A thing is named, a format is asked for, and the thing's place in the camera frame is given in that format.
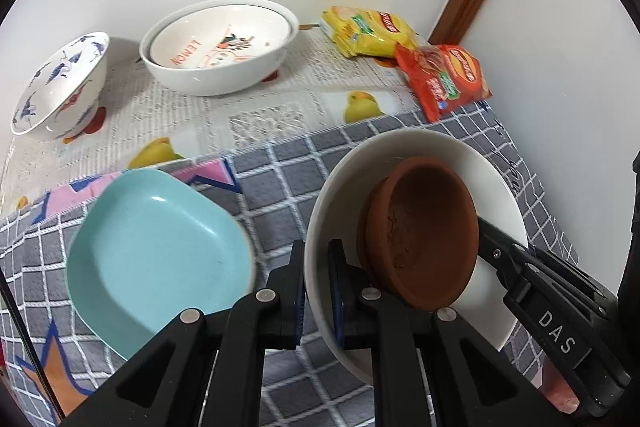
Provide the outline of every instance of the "gray checkered cloth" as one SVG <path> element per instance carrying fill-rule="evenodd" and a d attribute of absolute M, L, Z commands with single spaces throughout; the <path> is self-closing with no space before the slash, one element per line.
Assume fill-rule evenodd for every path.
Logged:
<path fill-rule="evenodd" d="M 556 220 L 547 212 L 537 176 L 518 155 L 493 111 L 478 103 L 463 107 L 436 124 L 421 112 L 384 116 L 334 130 L 263 144 L 227 156 L 244 194 L 199 187 L 207 198 L 229 211 L 245 227 L 257 253 L 257 284 L 264 286 L 273 267 L 288 262 L 290 245 L 306 237 L 306 227 L 329 172 L 358 143 L 401 127 L 425 127 L 449 134 L 482 153 L 513 191 L 530 242 L 577 263 L 577 255 Z M 202 162 L 210 158 L 198 158 Z M 181 160 L 164 167 L 191 165 Z M 93 390 L 123 364 L 73 310 L 65 286 L 66 252 L 91 203 L 55 216 L 35 227 L 30 211 L 9 217 L 0 227 L 0 267 L 40 353 L 52 320 L 58 328 L 68 366 L 78 385 Z M 5 306 L 1 338 L 10 380 L 33 425 L 52 425 L 44 399 L 15 357 L 25 352 Z M 543 353 L 518 325 L 502 350 L 513 365 L 532 378 Z M 264 364 L 260 424 L 267 426 L 354 427 L 374 424 L 373 391 L 351 375 L 332 355 L 305 309 L 302 345 L 295 351 L 268 352 Z"/>

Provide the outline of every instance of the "yellow snack bag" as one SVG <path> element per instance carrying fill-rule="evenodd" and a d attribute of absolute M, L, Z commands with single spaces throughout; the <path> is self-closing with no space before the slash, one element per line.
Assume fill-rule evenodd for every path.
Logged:
<path fill-rule="evenodd" d="M 331 6 L 322 12 L 320 27 L 345 57 L 393 58 L 396 42 L 409 49 L 417 47 L 415 32 L 393 13 Z"/>

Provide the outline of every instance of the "clay saucer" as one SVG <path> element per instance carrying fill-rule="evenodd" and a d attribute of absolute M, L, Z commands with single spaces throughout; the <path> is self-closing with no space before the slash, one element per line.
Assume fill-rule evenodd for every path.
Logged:
<path fill-rule="evenodd" d="M 434 311 L 460 296 L 476 265 L 478 240 L 466 185 L 436 158 L 404 160 L 373 191 L 367 268 L 415 308 Z"/>

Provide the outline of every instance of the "white plate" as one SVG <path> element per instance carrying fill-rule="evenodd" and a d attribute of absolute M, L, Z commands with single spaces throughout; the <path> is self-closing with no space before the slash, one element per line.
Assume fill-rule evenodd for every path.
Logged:
<path fill-rule="evenodd" d="M 191 13 L 169 24 L 151 43 L 151 59 L 165 68 L 219 68 L 264 55 L 291 33 L 274 10 L 236 4 Z"/>
<path fill-rule="evenodd" d="M 369 384 L 373 384 L 369 349 L 343 351 L 335 341 L 327 245 L 331 239 L 341 239 L 347 262 L 360 266 L 356 229 L 364 201 L 403 159 L 421 155 L 448 164 L 465 182 L 478 216 L 527 244 L 520 210 L 500 172 L 465 143 L 426 129 L 400 129 L 374 136 L 351 150 L 325 181 L 311 214 L 305 243 L 305 284 L 327 345 L 349 371 Z M 496 349 L 504 346 L 516 324 L 502 303 L 504 294 L 495 269 L 478 258 L 469 284 L 452 305 Z"/>

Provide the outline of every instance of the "light blue plate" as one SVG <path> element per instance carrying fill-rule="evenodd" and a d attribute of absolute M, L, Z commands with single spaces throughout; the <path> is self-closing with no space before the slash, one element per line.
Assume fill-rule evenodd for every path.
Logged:
<path fill-rule="evenodd" d="M 66 284 L 96 335 L 128 359 L 186 308 L 230 308 L 252 290 L 251 243 L 236 220 L 162 171 L 114 180 L 71 246 Z"/>

